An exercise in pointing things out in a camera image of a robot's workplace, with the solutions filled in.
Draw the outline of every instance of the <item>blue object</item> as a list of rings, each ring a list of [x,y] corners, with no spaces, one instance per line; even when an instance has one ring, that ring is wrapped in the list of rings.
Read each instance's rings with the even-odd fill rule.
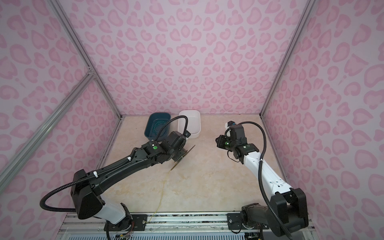
[[[150,141],[154,140],[162,126],[164,126],[165,123],[169,120],[169,113],[152,113],[149,116],[147,126],[144,131],[144,135],[146,136],[146,138]],[[163,130],[163,134],[160,135],[157,141],[161,142],[162,140],[164,140],[168,136],[168,132],[169,125]]]

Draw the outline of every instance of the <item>heart pattern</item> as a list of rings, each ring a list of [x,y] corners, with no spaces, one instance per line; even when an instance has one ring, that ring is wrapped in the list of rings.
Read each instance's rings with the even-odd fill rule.
[[[71,182],[76,171],[95,169],[116,123],[100,89],[91,82],[0,196],[0,238],[54,238],[66,213],[41,209],[40,198]],[[73,207],[69,192],[52,196],[48,204]]]
[[[123,114],[259,113],[305,3],[61,1]]]
[[[87,72],[45,1],[0,6],[0,172]]]
[[[266,126],[320,239],[384,239],[384,4],[318,4]]]

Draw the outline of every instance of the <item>white plastic bin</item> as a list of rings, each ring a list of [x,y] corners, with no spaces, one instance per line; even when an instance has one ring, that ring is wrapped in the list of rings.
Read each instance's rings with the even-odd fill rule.
[[[201,120],[200,113],[197,110],[183,110],[179,113],[180,115],[184,115],[188,118],[188,126],[187,131],[191,133],[189,138],[197,138],[200,135],[201,131]],[[185,126],[185,119],[180,118],[177,126],[177,130],[180,133],[183,133]]]

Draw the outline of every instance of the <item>yellow thread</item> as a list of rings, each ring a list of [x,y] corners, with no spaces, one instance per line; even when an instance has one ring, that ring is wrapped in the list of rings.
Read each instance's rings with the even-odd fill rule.
[[[159,206],[157,207],[156,211],[152,214],[152,216],[149,219],[149,221],[145,221],[145,223],[149,223],[152,220],[152,217],[157,213],[157,211],[159,210],[159,208],[161,206],[161,201],[163,200],[163,195],[164,195],[164,186],[165,186],[166,181],[168,179],[169,173],[170,173],[170,170],[168,171],[167,176],[166,176],[166,178],[164,179],[164,182],[163,182],[163,189],[161,190],[161,198],[160,198]]]

